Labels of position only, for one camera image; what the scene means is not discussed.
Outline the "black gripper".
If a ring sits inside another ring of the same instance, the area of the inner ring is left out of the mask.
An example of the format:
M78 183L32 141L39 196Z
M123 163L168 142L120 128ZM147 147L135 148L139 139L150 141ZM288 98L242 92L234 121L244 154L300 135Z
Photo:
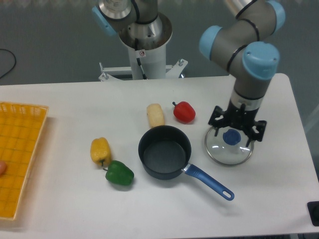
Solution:
M208 124L215 129L214 136L218 136L219 129L230 126L235 129L248 128L246 147L253 141L261 142L264 137L267 122L265 120L256 121L255 117L259 108L246 110L246 104L235 106L231 101L226 111L220 106L216 106L208 121Z

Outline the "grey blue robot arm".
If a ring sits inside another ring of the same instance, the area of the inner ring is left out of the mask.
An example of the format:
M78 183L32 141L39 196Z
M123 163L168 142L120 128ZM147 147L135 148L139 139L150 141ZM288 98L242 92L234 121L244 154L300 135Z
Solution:
M236 23L228 29L211 26L199 40L201 54L236 79L228 108L215 107L208 123L216 130L241 130L249 142L262 141L267 123L255 116L280 60L276 47L264 40L283 26L285 10L274 0L228 0L226 5ZM105 34L118 35L127 47L134 79L167 76L172 25L157 1L100 0L92 14Z

